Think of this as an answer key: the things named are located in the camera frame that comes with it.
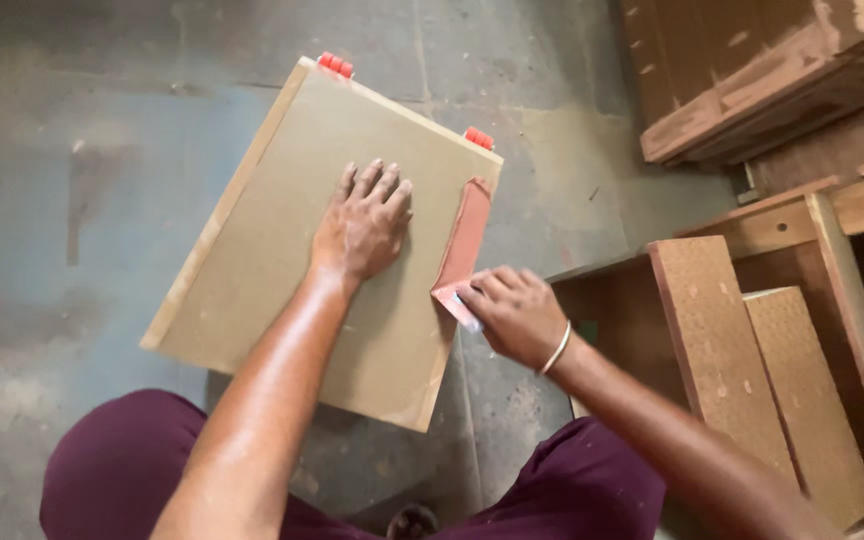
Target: bracelet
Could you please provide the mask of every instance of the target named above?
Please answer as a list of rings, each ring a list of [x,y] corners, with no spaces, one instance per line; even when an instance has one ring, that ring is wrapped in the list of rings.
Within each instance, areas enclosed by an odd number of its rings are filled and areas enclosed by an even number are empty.
[[[572,334],[572,323],[566,320],[565,335],[561,337],[561,343],[558,344],[558,349],[555,350],[555,353],[552,354],[552,357],[549,358],[549,361],[545,362],[545,367],[543,367],[541,371],[539,371],[537,374],[545,375],[550,369],[552,369],[552,364],[558,361],[559,357],[562,355],[562,351],[566,350],[566,343],[569,342],[570,334]]]

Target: red plastic clip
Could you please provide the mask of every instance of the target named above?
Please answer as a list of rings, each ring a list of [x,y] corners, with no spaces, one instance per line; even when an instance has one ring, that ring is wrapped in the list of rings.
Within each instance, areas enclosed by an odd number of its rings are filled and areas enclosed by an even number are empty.
[[[346,79],[353,77],[353,65],[343,60],[341,56],[325,51],[318,57],[318,65],[329,68]]]
[[[496,140],[486,135],[486,133],[480,131],[479,129],[469,127],[465,130],[465,138],[469,141],[474,142],[475,144],[478,144],[486,150],[491,151],[496,149]]]

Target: dusty floor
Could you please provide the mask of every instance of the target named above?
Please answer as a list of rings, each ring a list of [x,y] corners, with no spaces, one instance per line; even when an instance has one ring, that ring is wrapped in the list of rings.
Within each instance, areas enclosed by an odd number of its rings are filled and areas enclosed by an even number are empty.
[[[552,275],[733,206],[723,178],[640,164],[614,17],[600,0],[0,0],[0,539],[42,538],[45,460],[90,409],[221,391],[138,338],[298,55],[341,54],[496,138],[481,267]],[[451,523],[570,417],[463,333],[428,434],[323,406],[294,493],[366,526],[406,501]]]

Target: person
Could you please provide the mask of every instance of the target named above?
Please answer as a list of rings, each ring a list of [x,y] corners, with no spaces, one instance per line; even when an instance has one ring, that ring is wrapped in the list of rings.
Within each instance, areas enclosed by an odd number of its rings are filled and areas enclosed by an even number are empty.
[[[210,418],[143,390],[62,438],[39,512],[49,540],[376,538],[288,493],[343,319],[398,257],[412,215],[399,166],[377,159],[356,174],[345,167],[305,278]],[[795,486],[568,333],[532,272],[487,270],[459,294],[498,354],[535,370],[554,359],[546,376],[595,417],[539,444],[497,504],[436,538],[649,539],[666,485],[728,538],[842,537]]]

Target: foot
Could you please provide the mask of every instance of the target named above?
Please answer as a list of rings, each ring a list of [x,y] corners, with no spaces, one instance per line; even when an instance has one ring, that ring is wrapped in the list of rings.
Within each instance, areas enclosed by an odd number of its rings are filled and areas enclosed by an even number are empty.
[[[439,520],[425,506],[410,504],[392,516],[385,537],[390,540],[420,540],[439,531]]]

